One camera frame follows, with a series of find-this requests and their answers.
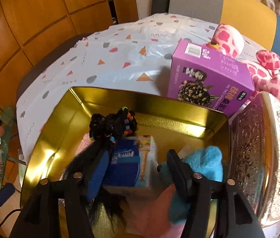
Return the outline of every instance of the ornate silver tray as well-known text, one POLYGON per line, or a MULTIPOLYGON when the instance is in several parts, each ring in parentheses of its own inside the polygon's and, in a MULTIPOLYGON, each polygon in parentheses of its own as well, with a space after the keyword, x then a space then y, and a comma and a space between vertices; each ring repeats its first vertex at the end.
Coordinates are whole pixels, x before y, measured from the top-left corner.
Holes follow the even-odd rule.
POLYGON ((228 177, 242 187, 262 227, 280 221, 280 101, 260 93, 231 123, 228 177))

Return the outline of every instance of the tissue pack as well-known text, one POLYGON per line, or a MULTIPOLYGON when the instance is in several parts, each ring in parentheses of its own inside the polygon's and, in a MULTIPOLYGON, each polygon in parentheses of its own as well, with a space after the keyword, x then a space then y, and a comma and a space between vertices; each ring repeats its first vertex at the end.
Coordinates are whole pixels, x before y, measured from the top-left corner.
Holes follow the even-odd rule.
POLYGON ((156 146, 152 136, 136 136, 117 141, 103 180, 110 193, 135 192, 145 195, 157 175, 156 146))
POLYGON ((207 44, 183 39, 172 56, 168 97, 221 111, 231 117, 252 95, 247 66, 207 44))

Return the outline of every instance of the blue felt toy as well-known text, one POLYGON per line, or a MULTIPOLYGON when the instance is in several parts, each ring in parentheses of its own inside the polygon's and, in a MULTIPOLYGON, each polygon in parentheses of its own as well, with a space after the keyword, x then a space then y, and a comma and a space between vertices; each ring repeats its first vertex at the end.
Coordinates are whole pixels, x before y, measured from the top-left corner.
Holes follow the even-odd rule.
MULTIPOLYGON (((203 174, 210 180, 222 181, 223 168, 221 164, 221 151, 216 146, 208 146, 205 149, 198 149, 182 162, 188 163, 194 172, 203 174)), ((172 176, 168 170, 166 162, 161 164, 160 178, 164 185, 169 186, 173 183, 172 176)), ((170 209, 169 219, 172 224, 180 224, 186 221, 190 210, 190 203, 183 201, 177 193, 174 194, 170 209)))

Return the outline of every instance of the barcode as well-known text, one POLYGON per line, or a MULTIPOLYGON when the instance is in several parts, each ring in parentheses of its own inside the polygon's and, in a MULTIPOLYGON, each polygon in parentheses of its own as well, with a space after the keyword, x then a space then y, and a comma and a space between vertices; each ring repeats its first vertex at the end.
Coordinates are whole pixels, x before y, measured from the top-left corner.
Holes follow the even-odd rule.
POLYGON ((194 45, 194 44, 189 43, 189 44, 187 44, 185 53, 187 55, 193 55, 195 57, 200 58, 201 57, 201 47, 198 46, 198 45, 194 45))

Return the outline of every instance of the purple snack box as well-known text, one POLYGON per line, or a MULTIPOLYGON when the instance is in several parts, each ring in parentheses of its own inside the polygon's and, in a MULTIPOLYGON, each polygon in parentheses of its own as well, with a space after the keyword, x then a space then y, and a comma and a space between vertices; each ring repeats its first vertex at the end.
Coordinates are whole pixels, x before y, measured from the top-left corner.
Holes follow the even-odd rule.
POLYGON ((231 117, 254 92, 245 64, 207 46, 183 39, 172 56, 168 97, 231 117))

